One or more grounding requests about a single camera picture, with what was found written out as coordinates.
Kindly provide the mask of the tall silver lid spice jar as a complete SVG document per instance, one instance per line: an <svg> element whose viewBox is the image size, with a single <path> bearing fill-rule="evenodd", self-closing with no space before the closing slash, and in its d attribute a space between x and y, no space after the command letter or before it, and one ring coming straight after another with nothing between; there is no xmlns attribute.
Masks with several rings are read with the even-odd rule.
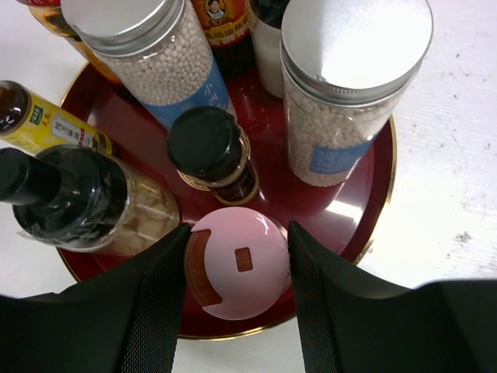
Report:
<svg viewBox="0 0 497 373"><path fill-rule="evenodd" d="M315 187L344 182L422 66L428 2L291 1L280 59L288 162Z"/></svg>

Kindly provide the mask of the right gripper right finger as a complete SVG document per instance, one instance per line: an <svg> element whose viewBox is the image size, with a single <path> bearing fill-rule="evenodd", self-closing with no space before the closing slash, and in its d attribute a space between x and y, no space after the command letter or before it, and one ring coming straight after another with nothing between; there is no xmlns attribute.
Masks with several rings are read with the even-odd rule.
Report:
<svg viewBox="0 0 497 373"><path fill-rule="evenodd" d="M354 266L297 222L288 228L308 372L494 372L496 282L409 289Z"/></svg>

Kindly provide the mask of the small yellow label oil bottle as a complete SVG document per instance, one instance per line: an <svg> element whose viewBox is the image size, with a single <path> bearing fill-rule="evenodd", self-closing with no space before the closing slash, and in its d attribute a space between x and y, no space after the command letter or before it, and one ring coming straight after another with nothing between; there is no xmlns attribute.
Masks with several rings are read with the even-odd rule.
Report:
<svg viewBox="0 0 497 373"><path fill-rule="evenodd" d="M107 155L116 145L103 132L14 81L1 81L1 139L35 155L73 144Z"/></svg>

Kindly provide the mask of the red lid chili sauce jar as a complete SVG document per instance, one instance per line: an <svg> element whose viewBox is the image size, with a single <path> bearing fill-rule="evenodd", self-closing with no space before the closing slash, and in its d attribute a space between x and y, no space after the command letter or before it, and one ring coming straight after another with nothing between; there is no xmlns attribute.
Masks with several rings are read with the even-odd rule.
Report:
<svg viewBox="0 0 497 373"><path fill-rule="evenodd" d="M64 38L102 76L114 85L122 85L119 78L97 58L93 51L85 45L79 35L69 26L63 16L59 0L18 0L18 2L26 5L32 16L48 31Z"/></svg>

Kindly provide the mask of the pink cap small bottle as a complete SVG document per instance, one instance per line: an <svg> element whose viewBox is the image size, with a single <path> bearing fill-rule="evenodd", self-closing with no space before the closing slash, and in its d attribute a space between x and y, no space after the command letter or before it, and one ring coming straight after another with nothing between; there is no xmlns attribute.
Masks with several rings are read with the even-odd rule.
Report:
<svg viewBox="0 0 497 373"><path fill-rule="evenodd" d="M192 227L184 270L206 313L225 320L251 319L287 289L290 254L279 227L264 214L224 207Z"/></svg>

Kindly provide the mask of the black cap white powder bottle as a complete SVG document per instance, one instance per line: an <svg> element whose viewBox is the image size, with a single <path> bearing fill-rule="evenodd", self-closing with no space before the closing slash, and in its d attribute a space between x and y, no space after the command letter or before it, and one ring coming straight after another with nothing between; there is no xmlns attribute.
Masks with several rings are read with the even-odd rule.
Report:
<svg viewBox="0 0 497 373"><path fill-rule="evenodd" d="M251 0L252 45L262 87L272 96L283 98L280 60L281 24L288 0Z"/></svg>

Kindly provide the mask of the dark cap brown spice shaker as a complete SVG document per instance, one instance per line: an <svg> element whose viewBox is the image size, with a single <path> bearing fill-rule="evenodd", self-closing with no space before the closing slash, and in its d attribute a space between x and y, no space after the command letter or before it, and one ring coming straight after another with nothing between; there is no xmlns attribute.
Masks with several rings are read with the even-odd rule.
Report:
<svg viewBox="0 0 497 373"><path fill-rule="evenodd" d="M259 178L235 118L214 106L198 106L176 118L167 137L172 164L224 204L247 204Z"/></svg>

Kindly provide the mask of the silver lid jar blue label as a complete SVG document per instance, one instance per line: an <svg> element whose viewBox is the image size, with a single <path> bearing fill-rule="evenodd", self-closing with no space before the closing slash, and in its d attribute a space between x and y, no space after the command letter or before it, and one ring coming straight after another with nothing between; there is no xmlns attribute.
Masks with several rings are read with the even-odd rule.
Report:
<svg viewBox="0 0 497 373"><path fill-rule="evenodd" d="M236 114L191 2L71 0L61 2L61 11L163 127L197 106Z"/></svg>

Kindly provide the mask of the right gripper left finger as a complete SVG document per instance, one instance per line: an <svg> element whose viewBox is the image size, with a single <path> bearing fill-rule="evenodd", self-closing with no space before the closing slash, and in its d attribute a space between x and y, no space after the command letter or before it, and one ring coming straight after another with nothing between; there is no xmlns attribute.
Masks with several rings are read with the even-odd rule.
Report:
<svg viewBox="0 0 497 373"><path fill-rule="evenodd" d="M190 235L182 224L144 252L59 294L2 296L1 370L170 372Z"/></svg>

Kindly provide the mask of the black cap brown spice bottle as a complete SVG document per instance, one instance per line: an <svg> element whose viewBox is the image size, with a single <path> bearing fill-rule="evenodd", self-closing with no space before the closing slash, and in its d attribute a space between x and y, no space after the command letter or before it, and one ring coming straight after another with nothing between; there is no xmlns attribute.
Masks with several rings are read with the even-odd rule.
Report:
<svg viewBox="0 0 497 373"><path fill-rule="evenodd" d="M19 235L74 253L135 256L180 223L173 195L124 162L77 145L1 150L1 201Z"/></svg>

